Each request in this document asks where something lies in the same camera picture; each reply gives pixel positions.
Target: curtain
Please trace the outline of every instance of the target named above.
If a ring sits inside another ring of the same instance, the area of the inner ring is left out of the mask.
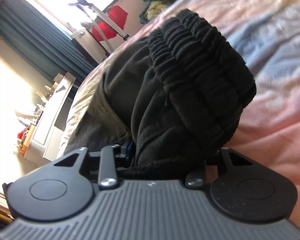
[[[76,85],[93,66],[71,40],[26,0],[0,1],[0,35],[49,82],[70,72]]]

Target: pink bedding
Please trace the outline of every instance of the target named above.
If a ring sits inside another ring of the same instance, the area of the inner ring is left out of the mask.
[[[146,36],[179,10],[189,8],[197,12],[228,37],[251,18],[278,11],[289,4],[300,4],[300,0],[178,0],[89,74],[75,96],[58,156],[62,156],[107,66],[125,47]],[[300,227],[300,72],[277,80],[265,75],[255,78],[257,95],[243,112],[228,145],[295,183],[298,202],[291,220]]]

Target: red bag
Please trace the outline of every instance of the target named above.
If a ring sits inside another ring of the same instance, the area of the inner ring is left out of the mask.
[[[123,10],[120,6],[114,5],[112,6],[106,14],[108,17],[113,20],[121,29],[124,28],[124,25],[127,20],[128,13]],[[100,21],[98,23],[99,28],[103,31],[107,39],[114,38],[117,35],[117,32],[112,29],[108,24],[104,23],[103,21]],[[103,41],[103,38],[99,34],[99,32],[96,30],[95,27],[91,28],[92,35],[97,39],[97,41]]]

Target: black garment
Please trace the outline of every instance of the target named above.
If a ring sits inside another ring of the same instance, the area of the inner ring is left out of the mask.
[[[108,67],[66,152],[132,136],[136,157],[124,178],[184,178],[232,137],[255,93],[242,57],[184,10]]]

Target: bed sheet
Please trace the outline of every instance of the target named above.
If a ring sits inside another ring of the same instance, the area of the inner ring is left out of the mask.
[[[107,66],[184,8],[215,25],[254,74],[257,95],[244,110],[229,146],[295,183],[298,202],[291,220],[300,227],[300,0],[178,0],[88,75],[74,98],[58,156]]]

